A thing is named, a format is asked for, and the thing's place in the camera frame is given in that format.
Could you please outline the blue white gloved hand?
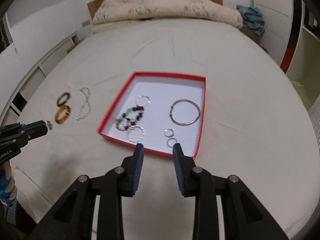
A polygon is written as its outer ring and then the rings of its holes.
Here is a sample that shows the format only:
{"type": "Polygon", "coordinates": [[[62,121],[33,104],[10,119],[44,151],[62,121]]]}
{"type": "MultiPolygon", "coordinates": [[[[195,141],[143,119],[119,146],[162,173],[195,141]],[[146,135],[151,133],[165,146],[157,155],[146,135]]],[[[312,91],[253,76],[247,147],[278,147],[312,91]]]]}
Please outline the blue white gloved hand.
{"type": "Polygon", "coordinates": [[[5,206],[12,206],[17,197],[17,187],[12,175],[10,162],[1,166],[1,202],[5,206]]]}

